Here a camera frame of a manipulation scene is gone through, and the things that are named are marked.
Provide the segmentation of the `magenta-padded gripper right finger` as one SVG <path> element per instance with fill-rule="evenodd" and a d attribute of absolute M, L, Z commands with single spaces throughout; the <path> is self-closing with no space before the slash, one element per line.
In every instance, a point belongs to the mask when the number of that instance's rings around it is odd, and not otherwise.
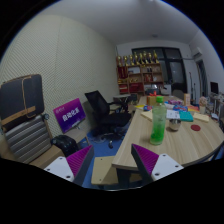
<path fill-rule="evenodd" d="M 183 166 L 168 154 L 158 155 L 136 144 L 131 145 L 131 154 L 137 164 L 144 185 L 183 169 Z"/>

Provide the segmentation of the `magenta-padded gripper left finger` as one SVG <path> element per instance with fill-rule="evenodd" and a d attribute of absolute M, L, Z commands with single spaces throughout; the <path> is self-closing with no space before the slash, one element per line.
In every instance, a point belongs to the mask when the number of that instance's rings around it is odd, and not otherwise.
<path fill-rule="evenodd" d="M 81 186 L 93 156 L 94 148 L 89 145 L 67 158 L 59 156 L 45 168 L 45 171 Z"/>

